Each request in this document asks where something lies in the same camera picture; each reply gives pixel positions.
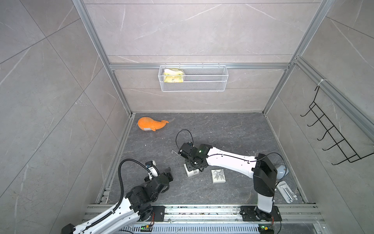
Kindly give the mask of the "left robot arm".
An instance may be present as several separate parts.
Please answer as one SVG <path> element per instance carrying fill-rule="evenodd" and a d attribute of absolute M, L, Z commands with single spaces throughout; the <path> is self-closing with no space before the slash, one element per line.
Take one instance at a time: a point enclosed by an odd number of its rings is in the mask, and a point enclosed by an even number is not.
<path fill-rule="evenodd" d="M 122 165 L 134 162 L 145 169 L 150 178 L 143 184 L 133 187 L 128 193 L 124 192 L 122 179 Z M 153 215 L 152 203 L 158 196 L 169 189 L 173 181 L 171 168 L 166 168 L 160 173 L 156 167 L 150 167 L 134 160 L 124 159 L 118 166 L 118 179 L 120 183 L 120 199 L 108 210 L 80 225 L 68 224 L 61 229 L 62 234 L 113 234 L 125 225 L 132 225 L 138 221 L 146 221 Z"/>

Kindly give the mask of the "white gift box with bow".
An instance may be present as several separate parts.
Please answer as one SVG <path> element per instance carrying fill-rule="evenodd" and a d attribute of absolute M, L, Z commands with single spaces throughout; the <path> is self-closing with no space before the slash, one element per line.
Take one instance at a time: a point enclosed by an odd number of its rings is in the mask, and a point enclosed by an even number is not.
<path fill-rule="evenodd" d="M 191 176 L 197 175 L 197 174 L 199 174 L 199 172 L 200 172 L 198 169 L 195 169 L 195 170 L 191 170 L 191 171 L 189 171 L 189 169 L 188 169 L 188 167 L 187 167 L 186 164 L 184 164 L 184 168 L 185 168 L 185 171 L 186 171 L 186 174 L 187 174 L 188 177 L 191 177 Z"/>

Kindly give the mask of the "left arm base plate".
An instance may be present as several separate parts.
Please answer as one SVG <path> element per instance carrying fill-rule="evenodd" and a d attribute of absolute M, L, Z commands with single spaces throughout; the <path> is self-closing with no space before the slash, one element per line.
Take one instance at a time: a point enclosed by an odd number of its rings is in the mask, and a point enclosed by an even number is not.
<path fill-rule="evenodd" d="M 165 206 L 162 206 L 162 205 L 156 205 L 156 206 L 152 206 L 152 212 L 150 214 L 150 217 L 148 218 L 147 221 L 151 222 L 152 220 L 154 222 L 163 222 L 164 221 L 164 217 L 165 217 L 165 209 L 166 207 Z"/>

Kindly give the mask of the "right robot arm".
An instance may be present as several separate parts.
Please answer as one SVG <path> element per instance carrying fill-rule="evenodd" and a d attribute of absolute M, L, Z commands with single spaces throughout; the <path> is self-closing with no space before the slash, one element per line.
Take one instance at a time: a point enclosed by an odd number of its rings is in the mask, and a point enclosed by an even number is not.
<path fill-rule="evenodd" d="M 207 144 L 195 147 L 192 142 L 184 143 L 178 155 L 185 159 L 189 172 L 202 172 L 208 166 L 217 166 L 253 179 L 253 187 L 258 194 L 257 205 L 240 207 L 243 221 L 282 221 L 280 211 L 273 202 L 278 171 L 267 155 L 259 153 L 255 157 L 242 156 Z"/>

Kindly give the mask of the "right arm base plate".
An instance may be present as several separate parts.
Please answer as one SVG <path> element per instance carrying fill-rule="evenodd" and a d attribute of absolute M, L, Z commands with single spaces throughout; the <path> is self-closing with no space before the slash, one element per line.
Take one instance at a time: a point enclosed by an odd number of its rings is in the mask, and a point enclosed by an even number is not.
<path fill-rule="evenodd" d="M 241 206 L 240 215 L 243 221 L 282 221 L 280 211 L 275 205 L 270 213 L 261 211 L 257 206 Z"/>

